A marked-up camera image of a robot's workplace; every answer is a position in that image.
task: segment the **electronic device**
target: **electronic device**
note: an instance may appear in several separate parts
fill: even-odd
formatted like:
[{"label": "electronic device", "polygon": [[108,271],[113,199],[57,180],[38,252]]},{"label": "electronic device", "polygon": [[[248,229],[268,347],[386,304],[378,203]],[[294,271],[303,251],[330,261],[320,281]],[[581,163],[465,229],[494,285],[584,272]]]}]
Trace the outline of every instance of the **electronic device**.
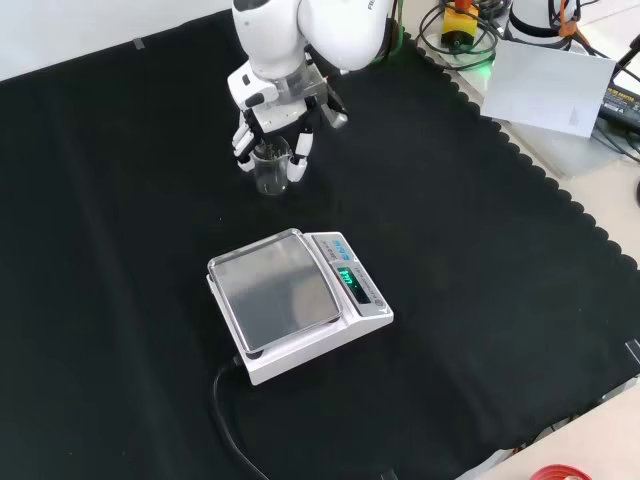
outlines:
[{"label": "electronic device", "polygon": [[[449,2],[449,5],[455,6],[455,8],[459,10],[471,13],[476,17],[479,15],[478,7],[473,5],[471,0],[455,0],[455,2]],[[440,43],[442,45],[450,45],[456,48],[461,45],[470,47],[475,42],[477,29],[478,21],[475,18],[447,8],[444,11]]]},{"label": "electronic device", "polygon": [[604,94],[598,116],[640,135],[640,95],[612,83]]},{"label": "electronic device", "polygon": [[393,321],[338,232],[287,230],[212,259],[208,270],[254,385]]},{"label": "electronic device", "polygon": [[245,171],[248,154],[272,135],[293,138],[287,177],[302,178],[313,145],[309,115],[322,112],[333,128],[347,111],[327,85],[307,44],[342,71],[366,67],[384,38],[389,0],[233,0],[236,31],[249,60],[228,79],[240,109],[234,155]]}]

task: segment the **white wall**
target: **white wall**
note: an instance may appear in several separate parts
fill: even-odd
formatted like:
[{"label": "white wall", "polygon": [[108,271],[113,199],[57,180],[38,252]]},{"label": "white wall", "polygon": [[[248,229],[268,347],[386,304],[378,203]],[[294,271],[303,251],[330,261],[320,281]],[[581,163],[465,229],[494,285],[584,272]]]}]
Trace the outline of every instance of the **white wall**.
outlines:
[{"label": "white wall", "polygon": [[230,6],[231,0],[0,0],[0,80]]}]

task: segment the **scale control panel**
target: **scale control panel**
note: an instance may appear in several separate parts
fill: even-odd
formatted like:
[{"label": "scale control panel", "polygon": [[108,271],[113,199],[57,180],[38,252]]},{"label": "scale control panel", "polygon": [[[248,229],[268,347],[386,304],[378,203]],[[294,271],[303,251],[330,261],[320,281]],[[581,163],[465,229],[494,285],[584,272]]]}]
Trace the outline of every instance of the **scale control panel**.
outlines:
[{"label": "scale control panel", "polygon": [[387,302],[342,235],[316,233],[311,237],[361,316],[389,312]]}]

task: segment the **scale display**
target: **scale display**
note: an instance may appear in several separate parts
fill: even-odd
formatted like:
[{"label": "scale display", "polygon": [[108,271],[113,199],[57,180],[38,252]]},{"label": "scale display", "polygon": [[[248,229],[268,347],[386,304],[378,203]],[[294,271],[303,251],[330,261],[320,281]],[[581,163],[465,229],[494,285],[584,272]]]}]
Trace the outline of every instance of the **scale display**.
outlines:
[{"label": "scale display", "polygon": [[338,273],[340,274],[340,278],[342,279],[342,283],[344,283],[351,293],[353,294],[353,298],[356,299],[358,303],[367,304],[371,303],[371,300],[367,296],[367,294],[362,289],[362,285],[358,282],[358,279],[355,277],[353,272],[348,267],[338,268]]}]

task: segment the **yellow device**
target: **yellow device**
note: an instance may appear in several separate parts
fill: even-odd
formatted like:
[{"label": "yellow device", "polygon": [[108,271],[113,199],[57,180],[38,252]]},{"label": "yellow device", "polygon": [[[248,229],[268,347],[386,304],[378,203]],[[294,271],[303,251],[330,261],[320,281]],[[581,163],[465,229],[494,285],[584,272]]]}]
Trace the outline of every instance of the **yellow device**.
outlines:
[{"label": "yellow device", "polygon": [[[473,6],[470,1],[456,0],[455,2],[449,2],[449,5],[459,10],[465,10],[476,17],[478,16],[478,9]],[[450,45],[452,47],[459,47],[461,45],[471,46],[476,37],[477,28],[478,21],[475,18],[457,13],[451,8],[445,8],[444,25],[440,42],[443,45]]]}]

